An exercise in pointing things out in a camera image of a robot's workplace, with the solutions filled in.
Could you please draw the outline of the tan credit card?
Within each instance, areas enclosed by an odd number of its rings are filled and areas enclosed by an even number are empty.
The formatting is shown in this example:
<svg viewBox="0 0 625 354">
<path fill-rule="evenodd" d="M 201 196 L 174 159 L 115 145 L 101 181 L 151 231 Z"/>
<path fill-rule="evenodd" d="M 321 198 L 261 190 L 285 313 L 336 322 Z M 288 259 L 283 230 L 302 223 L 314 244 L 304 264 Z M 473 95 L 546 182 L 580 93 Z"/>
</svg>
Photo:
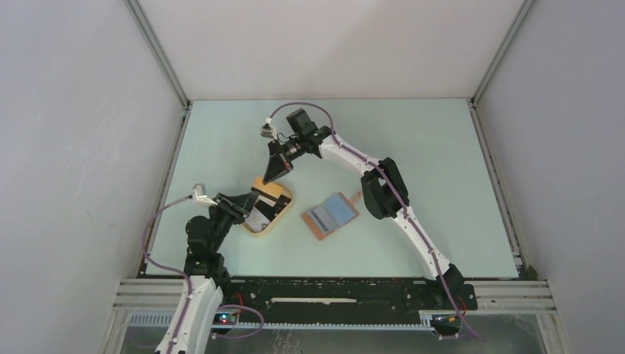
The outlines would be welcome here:
<svg viewBox="0 0 625 354">
<path fill-rule="evenodd" d="M 252 184 L 251 191 L 259 193 L 259 200 L 267 205 L 273 206 L 279 200 L 283 192 L 283 187 L 275 183 L 263 183 L 261 176 L 257 176 Z"/>
</svg>

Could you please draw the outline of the yellow oval tray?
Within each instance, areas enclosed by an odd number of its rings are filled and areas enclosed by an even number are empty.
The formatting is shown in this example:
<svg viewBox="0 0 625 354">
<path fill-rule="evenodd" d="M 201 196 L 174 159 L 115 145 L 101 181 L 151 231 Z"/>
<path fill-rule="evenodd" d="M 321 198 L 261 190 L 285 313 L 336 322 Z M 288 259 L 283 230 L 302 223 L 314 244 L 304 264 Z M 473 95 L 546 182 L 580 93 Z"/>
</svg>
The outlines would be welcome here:
<svg viewBox="0 0 625 354">
<path fill-rule="evenodd" d="M 264 184 L 262 177 L 256 177 L 252 192 L 258 192 L 259 198 L 242 228 L 254 237 L 264 237 L 288 213 L 293 205 L 293 192 L 281 183 Z"/>
</svg>

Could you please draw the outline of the white VIP credit card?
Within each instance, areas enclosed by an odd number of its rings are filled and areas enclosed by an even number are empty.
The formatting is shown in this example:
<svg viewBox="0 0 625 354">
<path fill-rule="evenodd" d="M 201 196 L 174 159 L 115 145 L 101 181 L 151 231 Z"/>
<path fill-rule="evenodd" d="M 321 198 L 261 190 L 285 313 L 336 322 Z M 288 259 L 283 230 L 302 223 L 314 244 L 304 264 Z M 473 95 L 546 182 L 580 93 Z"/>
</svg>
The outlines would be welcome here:
<svg viewBox="0 0 625 354">
<path fill-rule="evenodd" d="M 270 220 L 254 207 L 245 220 L 245 224 L 252 233 L 263 232 L 270 224 Z"/>
</svg>

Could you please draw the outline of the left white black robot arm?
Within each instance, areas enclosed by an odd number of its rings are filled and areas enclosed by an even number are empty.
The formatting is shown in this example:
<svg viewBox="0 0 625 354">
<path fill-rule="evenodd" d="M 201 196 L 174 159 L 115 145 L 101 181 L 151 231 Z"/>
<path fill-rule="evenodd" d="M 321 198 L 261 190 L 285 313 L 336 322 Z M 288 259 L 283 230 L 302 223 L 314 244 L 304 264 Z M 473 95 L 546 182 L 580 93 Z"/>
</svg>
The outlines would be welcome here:
<svg viewBox="0 0 625 354">
<path fill-rule="evenodd" d="M 219 248 L 230 229 L 242 224 L 249 216 L 258 197 L 258 192 L 247 192 L 242 195 L 219 193 L 209 198 L 203 191 L 203 185 L 197 184 L 192 194 L 163 206 L 150 218 L 142 233 L 142 241 L 145 241 L 156 218 L 170 207 L 193 201 L 209 212 L 207 217 L 199 215 L 189 219 L 184 227 L 187 248 L 182 270 L 162 265 L 146 249 L 142 250 L 148 263 L 184 279 L 174 316 L 155 353 L 205 352 L 215 315 L 233 297 L 231 278 Z"/>
</svg>

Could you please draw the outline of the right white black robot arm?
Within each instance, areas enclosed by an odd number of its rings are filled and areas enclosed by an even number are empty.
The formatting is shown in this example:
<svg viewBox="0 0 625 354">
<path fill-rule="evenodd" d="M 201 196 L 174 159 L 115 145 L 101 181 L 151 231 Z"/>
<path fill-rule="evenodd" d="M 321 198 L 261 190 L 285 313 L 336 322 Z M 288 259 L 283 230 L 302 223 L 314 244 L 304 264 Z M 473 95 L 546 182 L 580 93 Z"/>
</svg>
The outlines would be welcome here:
<svg viewBox="0 0 625 354">
<path fill-rule="evenodd" d="M 294 161 L 304 154 L 313 154 L 356 172 L 369 213 L 378 220 L 391 219 L 416 251 L 430 286 L 428 296 L 431 303 L 437 308 L 451 306 L 457 300 L 465 279 L 417 220 L 396 162 L 390 157 L 376 159 L 358 150 L 342 139 L 333 125 L 317 126 L 303 107 L 304 104 L 300 103 L 299 109 L 287 115 L 293 135 L 286 142 L 279 141 L 279 134 L 270 117 L 261 127 L 261 135 L 270 140 L 263 184 L 291 172 Z"/>
</svg>

